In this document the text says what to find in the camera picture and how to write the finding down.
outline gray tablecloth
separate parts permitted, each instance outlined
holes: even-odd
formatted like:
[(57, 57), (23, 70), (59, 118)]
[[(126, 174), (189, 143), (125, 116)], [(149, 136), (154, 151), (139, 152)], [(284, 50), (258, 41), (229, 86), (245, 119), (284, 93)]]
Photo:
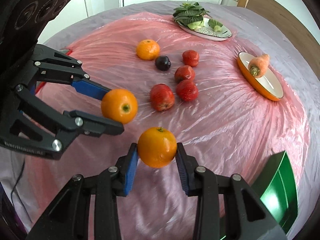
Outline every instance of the gray tablecloth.
[[(180, 2), (177, 1), (148, 2), (102, 12), (62, 30), (50, 38), (45, 45), (54, 49), (61, 49), (90, 33), (92, 30), (120, 19), (123, 16), (142, 11), (159, 15), (169, 15), (172, 14), (173, 8), (177, 7), (178, 4), (180, 4)], [(307, 112), (310, 126), (310, 145), (305, 170), (298, 187), (299, 215), (288, 233), (288, 238), (292, 239), (307, 221), (320, 193), (320, 82), (307, 62), (288, 39), (263, 17), (244, 8), (224, 7), (224, 9), (221, 9), (222, 7), (220, 5), (208, 3), (204, 3), (203, 5), (205, 8), (209, 8), (213, 14), (215, 9), (219, 9), (219, 17), (227, 17), (228, 21), (232, 22), (238, 29), (237, 35), (239, 37), (250, 40), (263, 51), (267, 51), (268, 47), (265, 45), (264, 40), (256, 39), (255, 33), (257, 31), (259, 31), (266, 40), (272, 40), (274, 42), (274, 50), (283, 50), (283, 57), (276, 58), (274, 62), (271, 63), (298, 94)], [(281, 64), (284, 60), (294, 62), (297, 70), (292, 71), (292, 69), (288, 67), (288, 64)], [(6, 193), (9, 194), (21, 169), (23, 155), (0, 149), (0, 160), (0, 181)], [(31, 214), (32, 217), (32, 214), (36, 212), (37, 204), (25, 177), (22, 177), (17, 186), (17, 190), (25, 208), (14, 196), (15, 207), (21, 220), (29, 230), (34, 221), (30, 221), (27, 212)]]

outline white plate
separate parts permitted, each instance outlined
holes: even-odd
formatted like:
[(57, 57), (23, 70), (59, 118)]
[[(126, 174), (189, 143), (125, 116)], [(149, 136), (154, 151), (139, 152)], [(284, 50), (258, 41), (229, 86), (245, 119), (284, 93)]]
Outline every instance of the white plate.
[[(243, 65), (245, 66), (245, 68), (248, 70), (249, 62), (254, 58), (254, 56), (246, 52), (240, 52), (239, 58), (243, 63)], [(277, 77), (275, 76), (275, 74), (269, 68), (263, 77), (255, 78), (255, 80), (258, 81), (270, 94), (272, 94), (276, 98), (283, 97), (282, 86), (279, 80), (277, 79)]]
[[(208, 21), (209, 21), (209, 18), (203, 18), (204, 20), (204, 26), (213, 30), (210, 25), (208, 24)], [(215, 32), (215, 34), (217, 36), (210, 36), (210, 35), (207, 35), (207, 34), (202, 34), (202, 33), (198, 33), (198, 32), (195, 32), (193, 30), (190, 30), (189, 28), (186, 28), (184, 26), (181, 25), (181, 23), (179, 23), (179, 26), (182, 30), (184, 30), (185, 32), (187, 33), (190, 33), (192, 35), (195, 35), (195, 36), (198, 36), (198, 37), (201, 37), (201, 38), (204, 38), (204, 39), (207, 39), (207, 40), (210, 40), (210, 41), (225, 41), (226, 39), (232, 37), (232, 32), (227, 28), (225, 27), (224, 25), (221, 27), (222, 28), (222, 31), (221, 32)]]

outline orange bowl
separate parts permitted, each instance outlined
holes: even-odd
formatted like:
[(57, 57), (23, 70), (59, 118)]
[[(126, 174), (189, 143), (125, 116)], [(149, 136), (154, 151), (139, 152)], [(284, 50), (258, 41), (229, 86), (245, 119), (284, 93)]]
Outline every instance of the orange bowl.
[(275, 74), (269, 68), (265, 75), (260, 78), (255, 78), (250, 74), (248, 64), (253, 58), (254, 56), (249, 53), (239, 53), (237, 62), (241, 73), (250, 85), (252, 85), (252, 87), (262, 96), (272, 101), (280, 100), (283, 97), (282, 86)]

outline plastic wrap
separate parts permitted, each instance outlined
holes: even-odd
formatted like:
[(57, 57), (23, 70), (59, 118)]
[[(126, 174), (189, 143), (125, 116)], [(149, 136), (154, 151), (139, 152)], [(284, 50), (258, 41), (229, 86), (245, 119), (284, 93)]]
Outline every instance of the plastic wrap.
[[(169, 71), (159, 71), (153, 61), (136, 56), (135, 47), (143, 39), (158, 42), (161, 55), (172, 63)], [(105, 25), (68, 48), (73, 50), (72, 57), (83, 62), (91, 80), (133, 92), (139, 111), (122, 135), (79, 136), (59, 162), (27, 158), (38, 215), (72, 175), (92, 176), (114, 165), (153, 126), (169, 129), (200, 165), (225, 176), (239, 173), (249, 183), (268, 156), (286, 150), (299, 184), (309, 145), (302, 103), (273, 68), (284, 97), (278, 102), (265, 99), (249, 85), (236, 63), (241, 51), (253, 55), (269, 51), (237, 35), (223, 42), (204, 40), (185, 33), (171, 16), (146, 12)], [(175, 92), (174, 72), (183, 65), (181, 55), (188, 49), (200, 54), (194, 68), (198, 99), (186, 103), (176, 97), (171, 109), (156, 112), (148, 101), (150, 89), (164, 83)], [(70, 86), (46, 84), (39, 97), (60, 112), (78, 109), (101, 116), (100, 101), (77, 94)], [(196, 198), (182, 191), (175, 161), (162, 169), (139, 161), (133, 190), (127, 198), (118, 199), (118, 212), (124, 240), (191, 239)]]

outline tangerine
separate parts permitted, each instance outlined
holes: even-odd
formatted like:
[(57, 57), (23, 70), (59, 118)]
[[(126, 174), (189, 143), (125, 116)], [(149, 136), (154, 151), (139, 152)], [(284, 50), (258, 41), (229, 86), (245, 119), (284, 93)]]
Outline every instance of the tangerine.
[(138, 112), (134, 94), (126, 89), (113, 89), (101, 101), (102, 115), (123, 124), (131, 122)]
[(156, 41), (143, 40), (137, 45), (137, 55), (141, 59), (154, 60), (159, 56), (160, 46)]
[(162, 127), (152, 127), (140, 136), (137, 151), (146, 165), (162, 168), (175, 157), (177, 141), (170, 131)]

